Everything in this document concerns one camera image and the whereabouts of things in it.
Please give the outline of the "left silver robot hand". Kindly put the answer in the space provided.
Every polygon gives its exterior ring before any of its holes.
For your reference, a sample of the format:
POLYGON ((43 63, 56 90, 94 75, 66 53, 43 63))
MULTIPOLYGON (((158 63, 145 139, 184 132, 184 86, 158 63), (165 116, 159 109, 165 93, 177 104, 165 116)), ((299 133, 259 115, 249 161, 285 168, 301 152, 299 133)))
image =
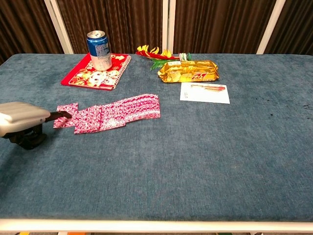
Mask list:
POLYGON ((42 124, 58 118, 71 118, 67 111, 50 112, 26 102, 0 105, 0 136, 26 150, 39 146, 46 138, 42 124))

